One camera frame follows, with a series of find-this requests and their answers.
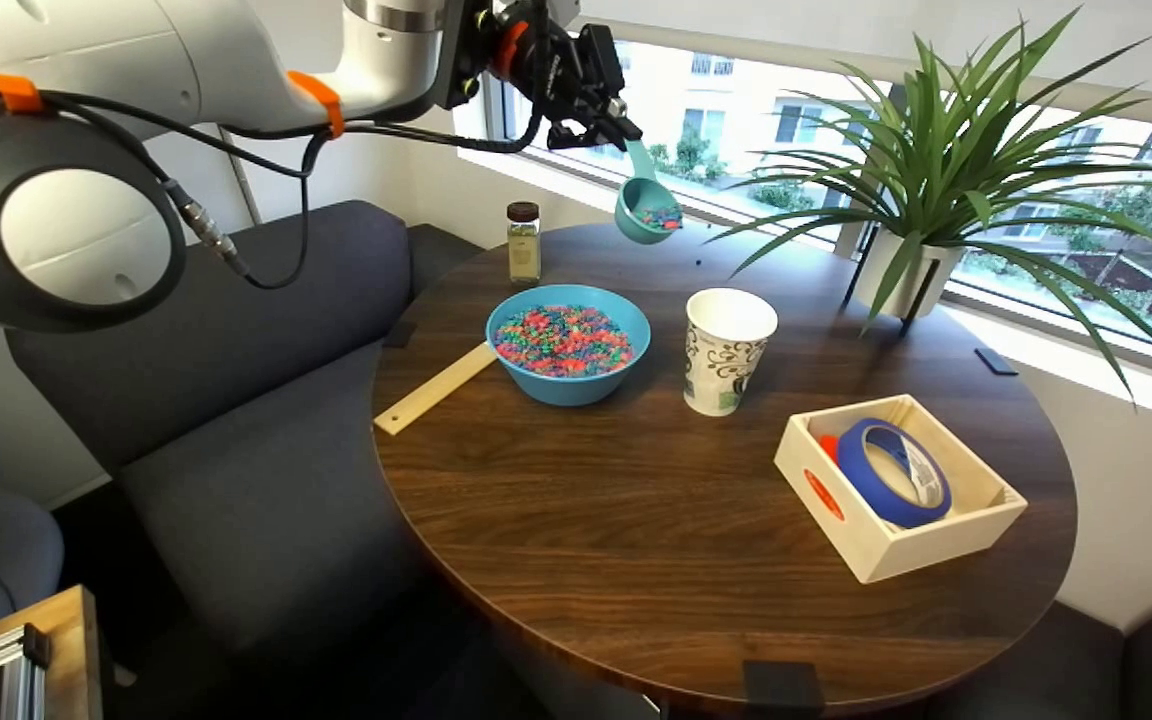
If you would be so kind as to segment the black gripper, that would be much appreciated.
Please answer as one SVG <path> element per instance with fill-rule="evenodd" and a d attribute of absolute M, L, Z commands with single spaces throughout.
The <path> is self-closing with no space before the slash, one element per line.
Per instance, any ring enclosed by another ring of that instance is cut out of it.
<path fill-rule="evenodd" d="M 628 118 L 626 66 L 608 22 L 559 29 L 545 2 L 520 2 L 491 47 L 491 73 L 549 118 L 549 146 L 616 143 L 644 133 Z"/>

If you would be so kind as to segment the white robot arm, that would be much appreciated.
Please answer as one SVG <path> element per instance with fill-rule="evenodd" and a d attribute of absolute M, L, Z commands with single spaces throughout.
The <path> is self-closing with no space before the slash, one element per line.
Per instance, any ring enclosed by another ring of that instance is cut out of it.
<path fill-rule="evenodd" d="M 147 150 L 407 134 L 495 77 L 528 141 L 634 143 L 612 30 L 582 0 L 0 0 L 0 324 L 102 327 L 227 250 Z"/>

